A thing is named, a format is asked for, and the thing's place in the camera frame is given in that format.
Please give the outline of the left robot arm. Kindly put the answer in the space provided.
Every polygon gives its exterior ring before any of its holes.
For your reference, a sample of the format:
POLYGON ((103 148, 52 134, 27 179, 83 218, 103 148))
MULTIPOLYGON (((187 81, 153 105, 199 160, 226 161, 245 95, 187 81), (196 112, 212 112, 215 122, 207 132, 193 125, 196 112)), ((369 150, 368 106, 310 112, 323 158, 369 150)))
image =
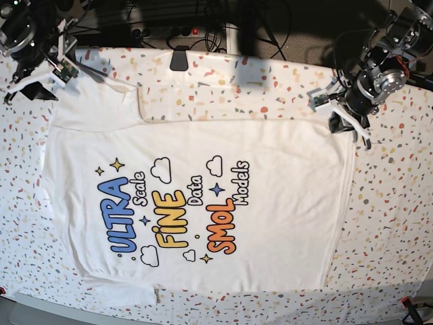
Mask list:
POLYGON ((411 67, 432 52, 432 2, 413 1, 400 14, 390 10, 384 36, 371 43, 378 29, 370 30, 364 43, 365 56, 352 64, 336 64, 336 92, 330 95, 333 112, 329 118, 332 133, 354 131, 371 148, 368 128, 370 114, 410 80, 411 67))

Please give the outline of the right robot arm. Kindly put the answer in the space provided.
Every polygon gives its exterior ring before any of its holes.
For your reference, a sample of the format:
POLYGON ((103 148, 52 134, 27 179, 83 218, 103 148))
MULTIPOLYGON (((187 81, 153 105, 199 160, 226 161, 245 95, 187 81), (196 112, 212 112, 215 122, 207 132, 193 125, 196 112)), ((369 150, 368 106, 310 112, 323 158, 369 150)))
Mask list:
POLYGON ((1 55, 17 63, 5 104, 17 93, 29 100, 58 100, 41 82, 48 79, 64 88, 78 76, 77 39, 70 34, 77 22, 61 18, 54 1, 1 2, 1 55))

